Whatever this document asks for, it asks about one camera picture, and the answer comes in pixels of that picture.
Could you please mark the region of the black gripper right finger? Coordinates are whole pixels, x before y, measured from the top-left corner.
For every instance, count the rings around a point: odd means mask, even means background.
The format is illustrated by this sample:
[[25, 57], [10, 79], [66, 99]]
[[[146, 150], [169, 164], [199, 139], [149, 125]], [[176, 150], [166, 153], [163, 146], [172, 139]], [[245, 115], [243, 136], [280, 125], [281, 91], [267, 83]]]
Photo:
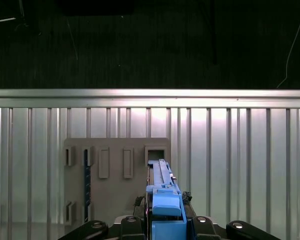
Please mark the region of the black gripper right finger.
[[182, 193], [182, 202], [187, 217], [188, 240], [279, 240], [247, 222], [234, 220], [221, 227], [208, 216], [196, 215], [191, 205], [192, 195]]

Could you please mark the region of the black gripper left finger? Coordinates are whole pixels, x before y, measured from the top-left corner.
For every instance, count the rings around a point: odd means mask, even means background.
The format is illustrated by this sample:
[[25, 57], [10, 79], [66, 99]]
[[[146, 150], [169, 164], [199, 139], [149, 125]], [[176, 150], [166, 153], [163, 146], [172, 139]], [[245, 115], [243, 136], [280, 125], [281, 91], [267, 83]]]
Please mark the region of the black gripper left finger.
[[145, 240], [147, 238], [144, 218], [145, 197], [138, 196], [133, 205], [133, 215], [115, 219], [112, 226], [101, 220], [91, 220], [70, 231], [61, 240]]

